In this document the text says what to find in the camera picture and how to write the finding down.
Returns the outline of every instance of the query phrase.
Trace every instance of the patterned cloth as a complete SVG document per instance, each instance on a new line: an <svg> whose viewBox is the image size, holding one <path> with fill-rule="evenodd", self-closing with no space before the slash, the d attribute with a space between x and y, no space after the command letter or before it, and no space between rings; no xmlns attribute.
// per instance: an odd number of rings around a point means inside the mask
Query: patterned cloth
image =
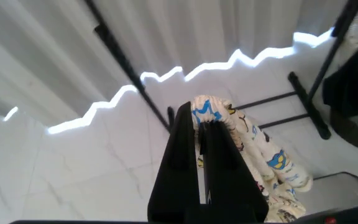
<svg viewBox="0 0 358 224"><path fill-rule="evenodd" d="M222 121L233 138L242 158L247 164L269 211L265 222L291 222L305 214L305 208L296 199L295 192L308 191L312 176L299 164L295 164L285 151L272 142L240 111L233 110L229 100L201 95L191 102L195 139L202 122ZM200 145L195 141L198 165L203 166L199 156Z"/></svg>

